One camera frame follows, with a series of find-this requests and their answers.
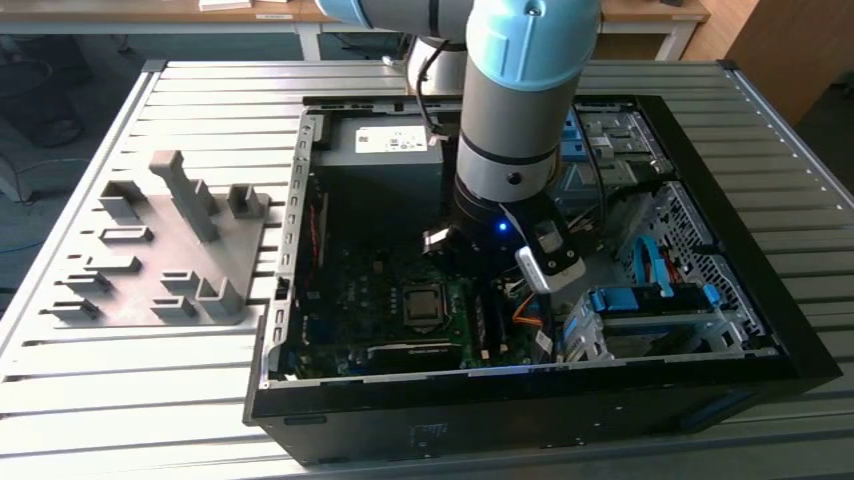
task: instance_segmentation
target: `aluminum extrusion table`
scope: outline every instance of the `aluminum extrusion table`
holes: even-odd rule
[[[738,71],[713,63],[594,62],[581,93],[666,98],[846,376],[693,436],[306,471],[259,428],[242,424],[254,323],[55,330],[39,315],[39,290],[85,228],[77,215],[92,207],[93,185],[144,169],[135,152],[182,149],[191,178],[212,188],[260,184],[278,202],[251,294],[262,298],[282,241],[302,96],[402,94],[406,80],[371,62],[171,62],[150,70],[0,322],[0,477],[467,472],[464,478],[614,480],[854,472],[854,201]]]

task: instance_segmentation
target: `cable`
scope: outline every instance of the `cable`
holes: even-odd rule
[[[543,316],[543,332],[554,341],[558,338],[558,322],[555,322],[555,312],[551,308],[551,295],[538,295],[536,303],[539,304],[540,314]],[[558,349],[552,344],[551,352],[543,352],[548,355],[548,362],[554,363],[558,359]]]
[[[40,246],[43,243],[44,243],[44,240],[36,243],[31,243],[29,245],[24,245],[23,247],[15,247],[15,248],[9,248],[8,250],[0,250],[0,255],[3,255],[4,253],[20,252],[21,250],[27,250],[29,248]]]
[[[442,52],[444,51],[450,43],[451,42],[446,40],[436,47],[435,51],[432,52],[432,55],[430,55],[430,58],[422,65],[422,69],[418,72],[418,81],[415,82],[415,101],[418,102],[418,108],[422,111],[422,118],[424,119],[424,124],[427,125],[427,129],[430,130],[430,133],[432,133],[434,135],[439,134],[440,127],[434,123],[432,119],[430,118],[430,113],[427,112],[427,107],[424,106],[424,82],[427,81],[427,72],[430,71],[430,67],[432,67],[432,64],[439,58],[439,55],[442,55]]]
[[[582,116],[579,115],[575,106],[572,106],[572,113],[575,114],[575,119],[579,123],[578,132],[582,136],[582,142],[585,143],[585,150],[587,152],[587,161],[590,162],[590,168],[593,169],[593,174],[597,179],[597,188],[599,189],[599,225],[602,226],[602,228],[605,228],[606,221],[609,219],[609,199],[607,192],[605,191],[605,180],[602,179],[602,171],[599,170],[599,159],[597,158],[597,152],[593,150],[587,132],[581,125]]]
[[[32,165],[27,165],[24,168],[21,168],[20,170],[17,170],[16,173],[21,174],[25,173],[31,170],[35,170],[39,167],[43,167],[45,165],[51,165],[55,163],[77,163],[77,162],[89,162],[89,160],[87,158],[57,158],[55,160],[45,160],[43,162],[36,162]]]

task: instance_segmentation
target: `floor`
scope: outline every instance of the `floor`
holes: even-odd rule
[[[391,35],[323,35],[320,47],[326,59],[379,58],[395,52],[396,40]],[[0,121],[0,154],[17,169],[43,160],[80,160],[51,163],[21,174],[37,192],[32,206],[15,204],[0,195],[0,313],[39,253],[39,242],[51,231],[145,59],[302,60],[299,41],[287,34],[133,35],[132,50],[125,54],[116,53],[116,43],[108,36],[80,36],[77,42],[95,72],[93,80],[69,92],[87,127],[84,135],[64,147],[37,149]],[[348,44],[362,49],[354,51]],[[854,98],[845,98],[843,89],[827,91],[797,131],[853,188]]]

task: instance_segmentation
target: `blue drive bracket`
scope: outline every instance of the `blue drive bracket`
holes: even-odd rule
[[[643,251],[650,257],[650,277],[646,277],[643,266]],[[662,297],[673,297],[673,287],[670,286],[670,273],[667,272],[667,262],[658,251],[655,240],[649,235],[639,235],[635,239],[634,249],[634,271],[638,283],[657,283],[662,289]]]
[[[706,299],[713,307],[719,308],[723,305],[723,299],[721,298],[721,292],[715,286],[710,283],[703,285],[703,293],[706,294]]]
[[[597,313],[633,312],[641,307],[631,287],[599,288],[590,293],[590,303]]]

